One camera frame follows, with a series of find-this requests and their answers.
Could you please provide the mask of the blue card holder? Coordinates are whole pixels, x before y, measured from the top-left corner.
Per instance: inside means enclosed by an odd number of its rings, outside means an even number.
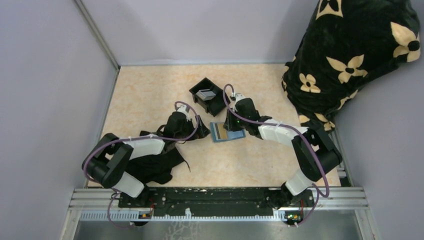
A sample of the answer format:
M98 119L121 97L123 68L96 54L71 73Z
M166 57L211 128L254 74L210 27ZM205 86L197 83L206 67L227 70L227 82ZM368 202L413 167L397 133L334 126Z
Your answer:
M209 124L210 130L211 130L212 141L214 143L234 141L234 140L238 140L238 139L242 139L242 138L246 137L246 133L243 129L238 130L238 131L228 131L227 130L228 139L227 140L217 140L216 123L224 123L224 122L211 122Z

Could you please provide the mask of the yellow credit card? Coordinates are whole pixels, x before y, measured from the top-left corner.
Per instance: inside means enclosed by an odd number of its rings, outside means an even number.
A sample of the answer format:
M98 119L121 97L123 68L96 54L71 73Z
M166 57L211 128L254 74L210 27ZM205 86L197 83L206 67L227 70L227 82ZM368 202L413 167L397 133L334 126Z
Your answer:
M224 122L218 122L218 123L216 123L215 130L216 130L216 138L217 138L217 140L224 141L224 140L227 140L229 138L228 137L228 132L225 129L225 123Z

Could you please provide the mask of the black card tray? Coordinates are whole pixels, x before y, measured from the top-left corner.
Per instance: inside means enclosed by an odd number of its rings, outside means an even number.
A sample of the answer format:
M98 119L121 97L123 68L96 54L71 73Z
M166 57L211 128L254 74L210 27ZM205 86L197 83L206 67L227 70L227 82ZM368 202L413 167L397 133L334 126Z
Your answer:
M192 95L193 101L199 104L205 109L206 113L213 117L217 116L226 108L224 97L228 103L230 102L227 94L206 77L190 88L189 92Z

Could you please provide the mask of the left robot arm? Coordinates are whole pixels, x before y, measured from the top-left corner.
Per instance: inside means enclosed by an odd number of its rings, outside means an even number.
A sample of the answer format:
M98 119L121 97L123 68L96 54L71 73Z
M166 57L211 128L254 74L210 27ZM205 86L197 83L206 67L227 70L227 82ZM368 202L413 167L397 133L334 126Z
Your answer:
M144 207L149 203L147 184L168 183L172 169L185 162L177 142L203 139L210 134L200 116L196 123L187 114L174 111L157 132L141 131L139 140L121 141L107 133L82 163L82 170L103 188L114 189Z

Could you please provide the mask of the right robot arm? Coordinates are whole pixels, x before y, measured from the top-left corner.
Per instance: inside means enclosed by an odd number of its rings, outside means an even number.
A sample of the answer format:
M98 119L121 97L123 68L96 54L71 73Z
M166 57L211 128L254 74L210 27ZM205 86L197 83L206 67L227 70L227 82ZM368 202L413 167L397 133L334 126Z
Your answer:
M295 206L304 190L323 179L343 161L323 127L296 127L260 115L253 100L242 94L236 94L231 100L234 105L227 109L226 130L245 130L258 139L293 148L299 170L281 186L281 199L287 206Z

